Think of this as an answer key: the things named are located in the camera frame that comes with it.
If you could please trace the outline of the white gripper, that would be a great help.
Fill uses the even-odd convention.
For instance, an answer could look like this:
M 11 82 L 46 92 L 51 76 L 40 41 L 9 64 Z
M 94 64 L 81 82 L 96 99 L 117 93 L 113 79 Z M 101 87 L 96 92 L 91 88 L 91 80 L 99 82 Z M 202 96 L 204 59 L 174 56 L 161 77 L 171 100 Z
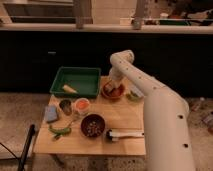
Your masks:
M 118 88 L 121 85 L 123 78 L 124 76 L 119 70 L 111 68 L 109 71 L 109 82 L 106 85 L 106 90 L 111 92 L 114 88 Z

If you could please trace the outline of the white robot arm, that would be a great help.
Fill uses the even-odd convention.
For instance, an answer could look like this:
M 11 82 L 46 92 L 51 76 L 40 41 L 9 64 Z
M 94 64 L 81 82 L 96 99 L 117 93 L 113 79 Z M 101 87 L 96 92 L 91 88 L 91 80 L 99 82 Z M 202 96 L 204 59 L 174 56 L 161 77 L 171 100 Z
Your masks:
M 189 105 L 169 86 L 133 65 L 134 53 L 110 56 L 110 89 L 126 77 L 145 96 L 143 122 L 148 171 L 196 171 L 189 136 Z

